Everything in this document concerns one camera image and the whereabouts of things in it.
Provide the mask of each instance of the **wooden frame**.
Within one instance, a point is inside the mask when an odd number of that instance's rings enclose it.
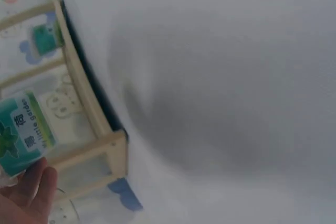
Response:
[[[0,82],[0,93],[2,89],[17,82],[36,76],[54,67],[66,64],[78,97],[83,105],[97,140],[78,150],[74,150],[68,154],[61,155],[50,160],[49,164],[60,172],[66,168],[70,168],[87,161],[88,159],[105,155],[112,173],[112,175],[108,175],[93,184],[78,188],[67,193],[67,195],[63,195],[61,198],[55,199],[58,201],[82,196],[94,189],[106,186],[118,178],[124,177],[127,174],[127,143],[125,133],[123,131],[112,131],[98,103],[95,93],[91,88],[85,71],[78,58],[76,49],[73,45],[62,12],[60,0],[54,0],[50,3],[40,5],[16,14],[10,18],[3,19],[0,21],[0,31],[49,11],[55,11],[57,20],[59,22],[59,26],[65,41],[65,46],[63,47],[64,57],[62,59],[57,59],[47,64],[38,66],[33,70],[19,73],[5,81]]]

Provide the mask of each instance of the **finger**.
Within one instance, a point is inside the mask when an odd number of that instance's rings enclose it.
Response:
[[[26,214],[14,202],[0,195],[0,223],[28,223]]]
[[[33,200],[36,188],[41,180],[43,170],[47,166],[45,158],[40,159],[32,165],[15,186],[9,199],[19,207],[29,206]]]
[[[48,220],[56,191],[56,184],[56,170],[51,167],[46,168],[43,172],[37,194],[29,209],[32,211],[32,214],[38,216],[42,222]]]
[[[17,176],[18,181],[20,181],[22,177],[23,177],[23,174],[18,175]],[[0,194],[8,198],[12,194],[13,190],[15,190],[15,188],[16,188],[16,185],[3,187],[0,189]]]

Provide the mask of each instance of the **hand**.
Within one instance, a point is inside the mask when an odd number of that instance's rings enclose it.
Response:
[[[1,224],[47,224],[56,191],[57,172],[40,159],[14,187],[0,189]]]

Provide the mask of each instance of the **green label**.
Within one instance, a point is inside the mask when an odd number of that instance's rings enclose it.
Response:
[[[27,169],[55,144],[32,91],[0,102],[0,165],[9,176]]]

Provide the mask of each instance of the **white wall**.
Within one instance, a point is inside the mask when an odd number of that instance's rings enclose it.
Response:
[[[336,0],[66,5],[158,223],[336,222]]]

